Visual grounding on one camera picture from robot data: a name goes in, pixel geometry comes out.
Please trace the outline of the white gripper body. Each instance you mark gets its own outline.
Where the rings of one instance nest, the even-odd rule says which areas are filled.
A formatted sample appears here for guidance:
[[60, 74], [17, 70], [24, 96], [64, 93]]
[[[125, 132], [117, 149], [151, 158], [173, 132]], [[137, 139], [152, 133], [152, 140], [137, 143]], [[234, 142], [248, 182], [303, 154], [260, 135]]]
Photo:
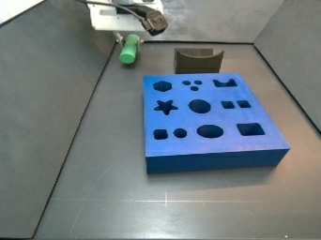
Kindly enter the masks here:
[[[160, 0], [92, 0], [93, 2], [113, 3], [131, 11], [147, 7], [163, 11]], [[88, 4], [91, 26], [95, 30], [104, 31], [139, 31], [144, 30], [137, 18], [124, 9], [111, 6]]]

